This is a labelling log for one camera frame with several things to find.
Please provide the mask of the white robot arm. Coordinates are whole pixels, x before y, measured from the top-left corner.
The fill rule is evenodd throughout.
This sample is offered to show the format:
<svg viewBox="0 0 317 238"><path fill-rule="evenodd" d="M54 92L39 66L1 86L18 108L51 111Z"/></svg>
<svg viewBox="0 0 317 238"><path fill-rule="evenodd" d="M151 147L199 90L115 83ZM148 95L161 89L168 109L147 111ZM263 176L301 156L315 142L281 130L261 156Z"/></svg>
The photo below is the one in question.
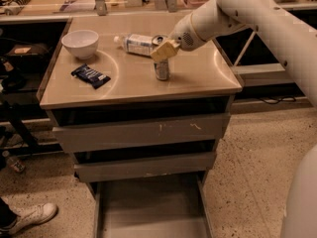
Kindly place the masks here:
<svg viewBox="0 0 317 238"><path fill-rule="evenodd" d="M209 0L180 20L151 57L156 62L167 60L180 50L193 51L245 27L257 33L317 106L317 30L274 0ZM280 238L317 238L317 146L304 156L293 177Z"/></svg>

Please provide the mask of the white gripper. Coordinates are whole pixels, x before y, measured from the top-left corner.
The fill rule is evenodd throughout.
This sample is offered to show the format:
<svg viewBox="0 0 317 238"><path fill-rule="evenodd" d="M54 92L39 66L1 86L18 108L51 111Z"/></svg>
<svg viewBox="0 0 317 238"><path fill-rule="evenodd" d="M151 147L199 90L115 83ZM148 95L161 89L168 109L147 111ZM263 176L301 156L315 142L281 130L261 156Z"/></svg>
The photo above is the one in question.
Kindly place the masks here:
<svg viewBox="0 0 317 238"><path fill-rule="evenodd" d="M152 38L152 43L157 46L151 52L154 62L161 62L177 55L179 48L183 51L191 52L206 44L203 39L203 32L206 24L203 16L196 13L186 15L179 20L169 34L156 35Z"/></svg>

